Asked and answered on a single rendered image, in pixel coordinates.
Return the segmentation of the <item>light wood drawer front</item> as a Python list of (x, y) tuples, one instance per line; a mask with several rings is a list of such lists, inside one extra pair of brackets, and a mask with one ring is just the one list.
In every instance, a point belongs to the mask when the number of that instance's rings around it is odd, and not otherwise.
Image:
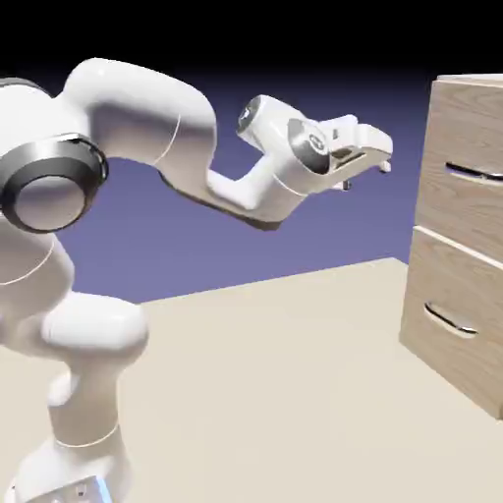
[(432, 84), (416, 223), (503, 262), (503, 186), (452, 176), (447, 162), (503, 173), (503, 83)]
[[(429, 320), (433, 301), (469, 319), (461, 339)], [(503, 419), (503, 262), (417, 226), (408, 267), (400, 342), (496, 419)]]

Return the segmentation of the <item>light wood cabinet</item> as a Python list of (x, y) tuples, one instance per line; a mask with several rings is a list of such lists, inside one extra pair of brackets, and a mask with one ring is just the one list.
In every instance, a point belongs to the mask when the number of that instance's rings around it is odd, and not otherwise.
[(503, 76), (432, 84), (400, 341), (503, 419)]

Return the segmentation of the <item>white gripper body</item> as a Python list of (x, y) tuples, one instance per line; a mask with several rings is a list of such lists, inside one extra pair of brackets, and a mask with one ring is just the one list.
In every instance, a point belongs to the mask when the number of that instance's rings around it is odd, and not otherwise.
[(392, 154), (392, 139), (374, 126), (356, 124), (339, 129), (330, 144), (331, 186), (342, 187), (344, 181), (351, 181), (370, 168), (378, 169), (378, 164), (390, 161)]

